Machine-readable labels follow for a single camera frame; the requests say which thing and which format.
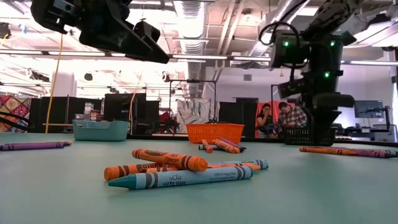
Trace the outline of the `silver spiral duct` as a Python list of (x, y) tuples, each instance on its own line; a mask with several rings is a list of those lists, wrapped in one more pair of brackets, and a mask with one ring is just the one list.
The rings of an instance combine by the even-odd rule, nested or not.
[[(205, 37), (205, 22), (207, 15), (207, 3), (200, 1), (173, 1), (177, 13), (178, 34), (180, 38), (193, 39), (180, 41), (183, 54), (203, 55), (205, 43), (198, 39)], [(187, 62), (186, 79), (199, 80), (201, 76), (201, 64)], [(188, 97), (201, 97), (201, 84), (188, 84)]]
[(310, 2), (310, 0), (280, 0), (277, 9), (266, 14), (262, 19), (258, 27), (258, 35), (255, 44), (246, 54), (250, 57), (260, 57), (263, 56), (269, 45), (264, 45), (264, 43), (269, 43), (271, 40), (271, 34), (273, 27), (268, 27), (264, 32), (261, 32), (265, 26), (268, 26), (274, 22), (286, 22), (291, 24), (292, 21), (297, 17), (298, 13)]

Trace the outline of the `teal plastic bin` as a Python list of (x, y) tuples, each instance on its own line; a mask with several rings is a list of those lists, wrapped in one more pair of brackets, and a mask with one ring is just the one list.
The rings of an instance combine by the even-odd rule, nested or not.
[(77, 141), (124, 141), (128, 129), (127, 121), (73, 120), (73, 136)]

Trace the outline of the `white patterned cloth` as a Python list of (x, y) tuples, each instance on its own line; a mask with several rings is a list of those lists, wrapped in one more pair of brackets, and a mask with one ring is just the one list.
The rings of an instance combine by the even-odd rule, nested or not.
[(191, 101), (177, 100), (178, 133), (187, 133), (187, 124), (207, 123), (214, 118), (214, 106), (209, 98), (195, 98)]

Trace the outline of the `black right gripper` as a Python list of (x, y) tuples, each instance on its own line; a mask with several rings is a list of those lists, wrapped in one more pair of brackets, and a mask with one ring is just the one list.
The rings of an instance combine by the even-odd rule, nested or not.
[(354, 106), (354, 98), (351, 95), (341, 94), (330, 89), (331, 80), (326, 82), (316, 82), (311, 78), (299, 78), (293, 81), (281, 83), (277, 86), (280, 98), (288, 98), (292, 95), (299, 94), (297, 103), (305, 108), (312, 109), (312, 125), (313, 127), (331, 127), (335, 119), (341, 114), (337, 107), (352, 108)]

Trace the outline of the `grey background workstation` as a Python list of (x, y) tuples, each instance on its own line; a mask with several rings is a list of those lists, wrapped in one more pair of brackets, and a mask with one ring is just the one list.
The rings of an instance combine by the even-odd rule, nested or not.
[(365, 141), (398, 142), (398, 126), (390, 124), (389, 129), (385, 124), (375, 124), (370, 127), (353, 126), (343, 129), (341, 135)]

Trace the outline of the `dark wall monitor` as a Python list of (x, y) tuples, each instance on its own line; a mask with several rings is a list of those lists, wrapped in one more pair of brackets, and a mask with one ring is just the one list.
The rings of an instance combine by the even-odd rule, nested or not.
[(356, 100), (354, 114), (356, 118), (383, 118), (383, 102), (381, 100)]

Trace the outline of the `red cloth curtain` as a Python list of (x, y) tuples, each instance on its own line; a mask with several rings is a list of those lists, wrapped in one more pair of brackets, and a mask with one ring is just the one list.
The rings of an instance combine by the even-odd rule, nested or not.
[[(261, 112), (261, 108), (262, 108), (263, 104), (265, 104), (265, 103), (258, 103), (257, 104), (257, 110), (256, 110), (256, 115), (255, 115), (255, 135), (256, 135), (256, 138), (259, 138), (258, 130), (256, 130), (256, 126), (257, 126), (256, 116)], [(271, 116), (273, 117), (273, 120), (274, 120), (275, 134), (273, 136), (269, 137), (269, 138), (275, 138), (277, 136), (277, 132), (278, 132), (277, 123), (278, 123), (278, 118), (279, 118), (279, 109), (278, 109), (277, 105), (278, 105), (278, 101), (274, 101), (274, 104), (271, 105), (270, 114), (271, 114)]]

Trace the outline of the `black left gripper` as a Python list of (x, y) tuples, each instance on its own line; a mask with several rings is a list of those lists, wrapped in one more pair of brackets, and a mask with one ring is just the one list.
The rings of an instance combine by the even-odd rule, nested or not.
[(66, 33), (65, 26), (81, 31), (79, 41), (134, 60), (168, 63), (158, 45), (160, 30), (146, 21), (125, 21), (127, 0), (32, 0), (32, 17), (44, 28)]

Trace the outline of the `orange plastic basket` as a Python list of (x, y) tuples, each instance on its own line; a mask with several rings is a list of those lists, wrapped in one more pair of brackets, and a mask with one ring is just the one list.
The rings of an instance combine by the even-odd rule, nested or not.
[(186, 124), (188, 140), (201, 144), (201, 140), (208, 143), (215, 139), (225, 138), (233, 143), (240, 143), (244, 125), (232, 123), (192, 123)]

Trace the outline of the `stacked small boxes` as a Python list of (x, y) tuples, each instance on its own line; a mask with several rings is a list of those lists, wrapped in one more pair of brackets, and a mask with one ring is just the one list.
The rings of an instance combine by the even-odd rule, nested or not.
[(82, 113), (75, 114), (75, 119), (85, 121), (102, 121), (103, 115), (100, 110), (94, 109), (94, 104), (86, 102)]

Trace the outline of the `black partition panel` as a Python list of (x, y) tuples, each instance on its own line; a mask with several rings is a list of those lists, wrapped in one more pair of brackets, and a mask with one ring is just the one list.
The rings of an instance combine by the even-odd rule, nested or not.
[(220, 102), (219, 121), (243, 124), (242, 135), (245, 138), (254, 138), (257, 104), (257, 98), (236, 98), (235, 102)]
[[(35, 124), (33, 133), (45, 133), (49, 101), (50, 97), (32, 99), (29, 119)], [(48, 133), (62, 133), (65, 128), (71, 128), (75, 115), (84, 113), (85, 103), (92, 103), (95, 110), (100, 110), (102, 100), (54, 96), (50, 109)]]
[(159, 101), (149, 101), (145, 93), (106, 94), (104, 119), (127, 121), (129, 134), (152, 135), (159, 122)]

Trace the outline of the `person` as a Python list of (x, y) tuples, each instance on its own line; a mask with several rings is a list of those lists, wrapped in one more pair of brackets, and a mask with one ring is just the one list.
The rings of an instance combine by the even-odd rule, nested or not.
[(280, 102), (279, 110), (279, 123), (282, 127), (304, 127), (307, 124), (307, 115), (301, 107)]
[(271, 105), (263, 104), (261, 112), (256, 116), (256, 130), (258, 130), (259, 138), (269, 138), (275, 134), (274, 120), (270, 114)]

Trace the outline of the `black plastic basket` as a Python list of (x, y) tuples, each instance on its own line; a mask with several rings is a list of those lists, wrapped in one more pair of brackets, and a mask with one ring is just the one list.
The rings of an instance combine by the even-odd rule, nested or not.
[(309, 127), (291, 127), (283, 130), (287, 145), (298, 146), (331, 146), (335, 140), (334, 128), (317, 130)]

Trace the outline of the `colourful patchwork quilt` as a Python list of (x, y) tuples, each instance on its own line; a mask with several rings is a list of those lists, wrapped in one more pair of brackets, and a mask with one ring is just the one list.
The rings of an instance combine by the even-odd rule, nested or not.
[[(29, 119), (32, 99), (13, 95), (0, 95), (0, 112), (11, 113)], [(0, 122), (0, 132), (26, 133), (12, 127), (10, 124)]]

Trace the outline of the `long ceiling light strip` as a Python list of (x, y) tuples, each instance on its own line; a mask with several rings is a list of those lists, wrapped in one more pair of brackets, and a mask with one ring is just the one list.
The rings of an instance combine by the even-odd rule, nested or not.
[[(247, 57), (234, 55), (186, 55), (186, 54), (169, 54), (173, 59), (187, 59), (187, 60), (230, 60), (230, 61), (248, 61), (248, 62), (270, 62), (269, 57)], [(385, 66), (398, 67), (396, 61), (379, 61), (379, 60), (342, 60), (343, 65), (369, 65), (369, 66)]]

